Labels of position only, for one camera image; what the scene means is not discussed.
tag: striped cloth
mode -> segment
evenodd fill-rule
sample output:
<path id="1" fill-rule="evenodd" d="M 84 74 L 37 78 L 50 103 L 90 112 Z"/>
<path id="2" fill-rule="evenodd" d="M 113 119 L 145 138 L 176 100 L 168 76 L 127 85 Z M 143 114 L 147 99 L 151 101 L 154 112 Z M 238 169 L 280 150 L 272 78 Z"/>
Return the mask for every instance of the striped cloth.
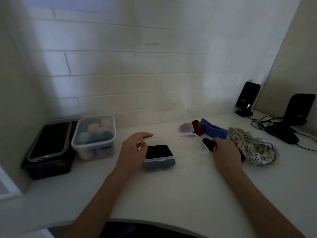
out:
<path id="1" fill-rule="evenodd" d="M 253 138 L 250 132 L 240 128 L 229 128 L 231 139 L 240 151 L 254 164 L 267 166 L 280 156 L 277 148 L 267 139 Z"/>

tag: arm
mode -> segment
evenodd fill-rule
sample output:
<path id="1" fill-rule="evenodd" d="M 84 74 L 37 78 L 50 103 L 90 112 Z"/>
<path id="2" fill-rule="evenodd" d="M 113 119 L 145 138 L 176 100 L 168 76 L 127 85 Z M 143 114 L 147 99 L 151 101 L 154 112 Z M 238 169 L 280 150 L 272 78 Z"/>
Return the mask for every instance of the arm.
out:
<path id="1" fill-rule="evenodd" d="M 109 220 L 114 203 L 128 179 L 141 166 L 147 152 L 147 145 L 138 143 L 141 139 L 152 137 L 150 133 L 136 133 L 123 141 L 120 155 L 113 172 L 107 176 L 100 189 L 65 231 L 62 238 L 99 237 Z"/>
<path id="2" fill-rule="evenodd" d="M 256 188 L 242 170 L 241 156 L 231 140 L 213 139 L 216 167 L 224 175 L 240 200 L 258 237 L 305 237 Z"/>

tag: black phone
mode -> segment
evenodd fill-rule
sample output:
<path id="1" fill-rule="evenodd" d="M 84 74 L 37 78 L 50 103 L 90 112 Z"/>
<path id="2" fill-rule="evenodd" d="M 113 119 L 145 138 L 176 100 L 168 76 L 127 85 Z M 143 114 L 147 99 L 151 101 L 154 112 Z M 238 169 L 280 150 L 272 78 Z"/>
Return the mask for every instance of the black phone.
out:
<path id="1" fill-rule="evenodd" d="M 43 127 L 27 155 L 27 160 L 39 162 L 65 153 L 69 147 L 71 126 L 71 122 L 64 122 Z"/>

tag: blue headband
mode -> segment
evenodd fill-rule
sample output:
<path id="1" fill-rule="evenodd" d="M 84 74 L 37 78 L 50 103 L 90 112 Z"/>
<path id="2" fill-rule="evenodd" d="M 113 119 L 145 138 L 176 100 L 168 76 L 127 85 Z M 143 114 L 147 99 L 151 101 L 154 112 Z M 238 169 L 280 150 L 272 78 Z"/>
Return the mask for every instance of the blue headband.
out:
<path id="1" fill-rule="evenodd" d="M 200 124 L 201 124 L 201 126 L 204 127 L 206 135 L 208 135 L 212 138 L 219 137 L 221 139 L 227 139 L 228 130 L 226 130 L 224 128 L 220 128 L 216 125 L 213 125 L 205 119 L 201 119 Z"/>

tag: hand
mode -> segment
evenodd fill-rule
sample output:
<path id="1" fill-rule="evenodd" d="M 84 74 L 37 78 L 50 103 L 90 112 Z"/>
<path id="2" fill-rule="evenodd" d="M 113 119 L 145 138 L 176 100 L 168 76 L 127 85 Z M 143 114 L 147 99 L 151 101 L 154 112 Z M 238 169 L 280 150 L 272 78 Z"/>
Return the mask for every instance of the hand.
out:
<path id="1" fill-rule="evenodd" d="M 120 175 L 127 175 L 129 178 L 142 165 L 147 152 L 146 143 L 139 142 L 142 139 L 150 138 L 151 133 L 135 133 L 122 142 L 120 155 L 115 170 Z"/>
<path id="2" fill-rule="evenodd" d="M 243 172 L 241 155 L 236 145 L 231 140 L 219 137 L 213 139 L 217 145 L 213 148 L 214 160 L 218 170 L 227 177 L 238 172 Z"/>

